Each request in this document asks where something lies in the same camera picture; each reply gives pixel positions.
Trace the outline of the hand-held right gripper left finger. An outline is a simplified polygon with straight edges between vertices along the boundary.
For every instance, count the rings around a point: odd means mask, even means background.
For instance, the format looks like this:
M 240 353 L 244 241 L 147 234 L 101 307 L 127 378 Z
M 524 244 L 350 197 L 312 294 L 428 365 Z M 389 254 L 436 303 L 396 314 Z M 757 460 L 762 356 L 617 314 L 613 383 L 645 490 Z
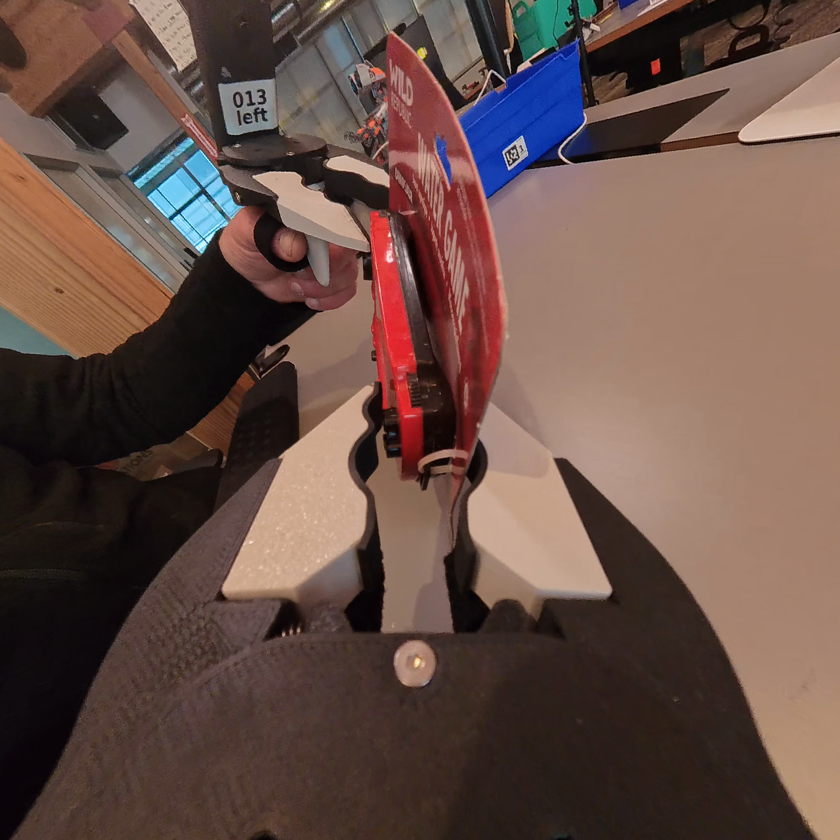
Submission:
M 385 573 L 368 480 L 379 459 L 382 390 L 366 385 L 278 458 L 222 594 L 284 600 L 307 619 L 339 609 L 352 629 L 382 630 Z

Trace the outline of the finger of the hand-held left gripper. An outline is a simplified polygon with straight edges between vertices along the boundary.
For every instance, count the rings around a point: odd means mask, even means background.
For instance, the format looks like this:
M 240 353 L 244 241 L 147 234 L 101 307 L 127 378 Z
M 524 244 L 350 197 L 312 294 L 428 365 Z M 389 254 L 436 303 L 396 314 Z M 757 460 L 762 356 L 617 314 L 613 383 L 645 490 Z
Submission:
M 361 205 L 377 212 L 390 208 L 390 176 L 367 158 L 345 153 L 325 155 L 317 184 L 323 197 L 348 208 Z
M 370 240 L 349 208 L 306 186 L 302 175 L 269 171 L 252 177 L 276 195 L 280 218 L 287 227 L 356 253 L 370 252 Z

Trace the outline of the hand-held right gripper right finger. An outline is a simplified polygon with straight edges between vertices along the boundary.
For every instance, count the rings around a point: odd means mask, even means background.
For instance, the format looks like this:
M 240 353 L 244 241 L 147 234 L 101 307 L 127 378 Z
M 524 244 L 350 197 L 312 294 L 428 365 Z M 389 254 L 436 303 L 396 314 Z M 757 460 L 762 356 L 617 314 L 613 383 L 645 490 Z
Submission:
M 515 602 L 538 623 L 548 602 L 613 594 L 550 451 L 489 404 L 458 497 L 445 579 L 456 633 Z

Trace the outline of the red carded water game toy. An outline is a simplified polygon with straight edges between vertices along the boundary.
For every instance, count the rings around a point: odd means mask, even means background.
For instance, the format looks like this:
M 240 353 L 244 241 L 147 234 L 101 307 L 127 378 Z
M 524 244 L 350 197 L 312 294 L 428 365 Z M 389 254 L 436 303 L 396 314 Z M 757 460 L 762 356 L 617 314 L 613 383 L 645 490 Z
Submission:
M 415 48 L 386 41 L 385 210 L 371 214 L 374 318 L 387 457 L 402 480 L 448 489 L 450 542 L 501 367 L 508 304 L 473 154 Z

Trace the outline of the person's left forearm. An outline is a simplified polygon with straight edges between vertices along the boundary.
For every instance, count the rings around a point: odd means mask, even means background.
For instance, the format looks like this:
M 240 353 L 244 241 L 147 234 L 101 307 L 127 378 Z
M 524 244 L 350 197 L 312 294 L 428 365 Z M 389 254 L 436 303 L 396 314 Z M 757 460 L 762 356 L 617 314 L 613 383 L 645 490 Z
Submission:
M 170 443 L 232 390 L 303 312 L 228 264 L 219 236 L 162 315 L 110 353 L 73 359 L 2 350 L 2 472 L 100 463 Z

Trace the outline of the person's left hand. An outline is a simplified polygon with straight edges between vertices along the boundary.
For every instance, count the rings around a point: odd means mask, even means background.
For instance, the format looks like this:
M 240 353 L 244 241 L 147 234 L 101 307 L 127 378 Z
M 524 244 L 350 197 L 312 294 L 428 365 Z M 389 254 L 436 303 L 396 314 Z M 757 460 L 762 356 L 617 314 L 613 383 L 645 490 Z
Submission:
M 326 312 L 339 309 L 356 294 L 360 276 L 356 252 L 329 245 L 330 283 L 324 287 L 310 267 L 299 272 L 279 270 L 259 252 L 254 230 L 265 215 L 259 206 L 240 209 L 219 239 L 219 248 L 227 263 L 266 298 L 280 303 L 302 303 L 309 309 Z

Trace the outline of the blue plastic bin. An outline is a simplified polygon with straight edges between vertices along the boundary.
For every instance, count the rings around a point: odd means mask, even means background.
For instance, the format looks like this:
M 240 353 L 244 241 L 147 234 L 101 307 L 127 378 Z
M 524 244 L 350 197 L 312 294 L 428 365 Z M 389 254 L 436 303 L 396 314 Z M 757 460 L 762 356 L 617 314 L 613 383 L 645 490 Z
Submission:
M 580 42 L 480 94 L 459 120 L 490 197 L 546 153 L 557 151 L 584 123 Z

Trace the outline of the white monitor stand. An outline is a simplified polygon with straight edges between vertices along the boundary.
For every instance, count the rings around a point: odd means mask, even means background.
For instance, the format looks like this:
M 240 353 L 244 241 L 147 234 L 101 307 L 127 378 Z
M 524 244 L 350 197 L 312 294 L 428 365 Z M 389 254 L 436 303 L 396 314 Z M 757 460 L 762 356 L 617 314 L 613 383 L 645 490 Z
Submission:
M 839 135 L 839 59 L 745 125 L 745 145 L 819 139 Z

